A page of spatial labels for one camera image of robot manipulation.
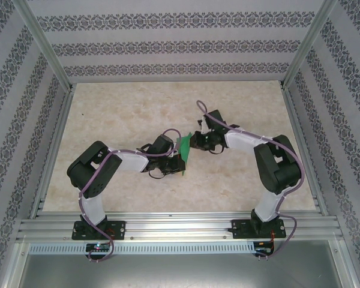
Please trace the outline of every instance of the enclosure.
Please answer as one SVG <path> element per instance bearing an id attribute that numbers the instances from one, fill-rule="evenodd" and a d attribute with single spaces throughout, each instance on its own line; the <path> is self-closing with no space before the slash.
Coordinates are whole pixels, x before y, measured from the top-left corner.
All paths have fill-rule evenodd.
<path id="1" fill-rule="evenodd" d="M 253 257 L 269 239 L 230 229 L 260 200 L 254 158 L 191 149 L 184 175 L 115 174 L 102 196 L 124 240 L 89 263 L 68 166 L 96 140 L 194 133 L 198 99 L 290 139 L 294 237 Z M 360 287 L 360 0 L 0 0 L 0 287 L 192 285 Z"/>

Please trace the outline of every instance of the perforated metal strip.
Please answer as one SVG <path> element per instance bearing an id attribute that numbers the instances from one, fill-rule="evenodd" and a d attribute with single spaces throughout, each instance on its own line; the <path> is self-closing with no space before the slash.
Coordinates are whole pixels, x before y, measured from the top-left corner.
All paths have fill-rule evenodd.
<path id="1" fill-rule="evenodd" d="M 33 255 L 85 254 L 86 243 L 31 244 Z M 254 253 L 253 242 L 115 243 L 114 254 L 234 254 Z"/>

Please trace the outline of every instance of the patterned wallpaper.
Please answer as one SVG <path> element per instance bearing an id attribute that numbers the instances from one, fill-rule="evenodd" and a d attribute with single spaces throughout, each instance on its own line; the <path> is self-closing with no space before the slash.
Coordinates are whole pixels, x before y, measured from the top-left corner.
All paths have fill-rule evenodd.
<path id="1" fill-rule="evenodd" d="M 71 81 L 111 82 L 281 80 L 322 0 L 57 3 L 29 1 Z"/>
<path id="2" fill-rule="evenodd" d="M 29 217 L 64 97 L 20 15 L 0 0 L 0 271 Z"/>
<path id="3" fill-rule="evenodd" d="M 360 0 L 336 4 L 289 92 L 360 279 Z"/>

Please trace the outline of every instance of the beige floor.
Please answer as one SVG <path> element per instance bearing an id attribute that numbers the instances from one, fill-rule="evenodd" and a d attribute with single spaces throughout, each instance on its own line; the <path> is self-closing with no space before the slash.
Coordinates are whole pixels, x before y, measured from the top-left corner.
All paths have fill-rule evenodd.
<path id="1" fill-rule="evenodd" d="M 285 134 L 297 149 L 278 82 L 146 82 L 78 84 L 49 185 L 45 211 L 78 211 L 67 167 L 94 141 L 115 149 L 152 143 L 165 129 L 199 129 L 202 113 L 219 109 L 228 124 L 266 136 Z M 262 186 L 253 156 L 228 149 L 221 155 L 191 149 L 187 171 L 162 180 L 117 172 L 103 192 L 106 211 L 249 211 Z M 314 209 L 308 184 L 282 209 Z"/>

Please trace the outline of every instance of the black bracket plate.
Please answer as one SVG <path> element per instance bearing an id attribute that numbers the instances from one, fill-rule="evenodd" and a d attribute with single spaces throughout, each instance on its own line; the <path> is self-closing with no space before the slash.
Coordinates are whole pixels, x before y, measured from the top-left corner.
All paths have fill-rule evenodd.
<path id="1" fill-rule="evenodd" d="M 274 238 L 285 238 L 287 236 L 284 221 L 282 219 L 275 220 L 271 229 L 255 232 L 251 225 L 250 219 L 235 219 L 231 221 L 232 228 L 228 229 L 232 232 L 234 239 L 260 239 L 271 238 L 271 232 L 274 232 Z"/>
<path id="2" fill-rule="evenodd" d="M 125 221 L 107 221 L 103 229 L 113 240 L 124 240 Z M 93 228 L 88 228 L 83 221 L 76 221 L 73 226 L 72 240 L 107 240 Z"/>

